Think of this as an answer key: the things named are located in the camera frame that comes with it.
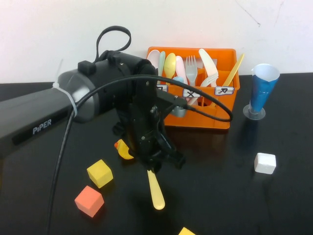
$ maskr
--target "black table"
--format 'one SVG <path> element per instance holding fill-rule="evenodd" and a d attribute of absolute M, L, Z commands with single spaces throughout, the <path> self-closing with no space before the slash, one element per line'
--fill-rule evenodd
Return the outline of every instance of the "black table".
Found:
<path fill-rule="evenodd" d="M 158 181 L 166 207 L 152 206 L 147 172 L 122 162 L 113 144 L 115 112 L 87 124 L 74 124 L 57 185 L 52 234 L 177 235 L 187 227 L 197 235 L 313 234 L 312 74 L 283 74 L 268 103 L 266 117 L 249 121 L 243 107 L 251 78 L 241 76 L 228 133 L 168 128 L 186 155 L 182 170 L 164 164 Z M 0 100 L 51 87 L 1 85 Z M 42 234 L 61 125 L 2 162 L 0 234 Z M 275 154 L 273 175 L 255 173 L 256 153 Z M 90 219 L 75 197 L 92 186 L 86 168 L 103 159 L 114 180 L 100 191 L 105 206 Z"/>

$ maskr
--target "blue paper cup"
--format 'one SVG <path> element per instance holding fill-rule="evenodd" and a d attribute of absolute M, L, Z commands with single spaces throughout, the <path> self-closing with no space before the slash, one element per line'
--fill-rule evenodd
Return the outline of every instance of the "blue paper cup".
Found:
<path fill-rule="evenodd" d="M 277 68 L 268 64 L 259 64 L 252 70 L 252 93 L 250 104 L 244 107 L 244 115 L 253 120 L 260 120 L 265 116 L 263 109 L 269 94 L 273 90 L 278 78 Z"/>

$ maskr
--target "foam block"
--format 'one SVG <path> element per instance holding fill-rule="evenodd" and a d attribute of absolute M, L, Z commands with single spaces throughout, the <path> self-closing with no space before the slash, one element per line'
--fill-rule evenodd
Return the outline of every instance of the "foam block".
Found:
<path fill-rule="evenodd" d="M 273 154 L 258 153 L 254 160 L 254 170 L 259 173 L 272 174 L 276 168 L 276 157 Z"/>
<path fill-rule="evenodd" d="M 98 210 L 104 204 L 102 195 L 96 190 L 86 186 L 83 191 L 75 198 L 75 203 L 78 209 L 94 217 Z"/>
<path fill-rule="evenodd" d="M 98 188 L 103 187 L 105 184 L 113 179 L 111 169 L 104 163 L 103 160 L 97 161 L 87 169 L 90 179 L 97 185 Z"/>
<path fill-rule="evenodd" d="M 195 234 L 190 230 L 186 229 L 185 227 L 183 227 L 178 235 L 195 235 Z"/>

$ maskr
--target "clear cup base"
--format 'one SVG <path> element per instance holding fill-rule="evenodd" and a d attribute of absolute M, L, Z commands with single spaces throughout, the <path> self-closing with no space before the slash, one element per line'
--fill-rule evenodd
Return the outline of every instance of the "clear cup base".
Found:
<path fill-rule="evenodd" d="M 251 120 L 261 120 L 262 118 L 265 117 L 265 110 L 263 108 L 261 111 L 256 112 L 256 111 L 253 111 L 250 104 L 244 107 L 243 112 L 244 112 L 244 115 L 248 119 L 251 119 Z"/>

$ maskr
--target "yellow cube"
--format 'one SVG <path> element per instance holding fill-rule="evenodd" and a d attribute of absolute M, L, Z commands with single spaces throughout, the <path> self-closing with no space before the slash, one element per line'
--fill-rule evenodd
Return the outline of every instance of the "yellow cube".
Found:
<path fill-rule="evenodd" d="M 98 188 L 113 179 L 111 169 L 104 163 L 103 160 L 97 161 L 95 164 L 87 168 L 90 179 L 97 185 Z"/>
<path fill-rule="evenodd" d="M 186 229 L 185 227 L 183 227 L 178 235 L 195 235 L 195 234 L 190 230 Z"/>

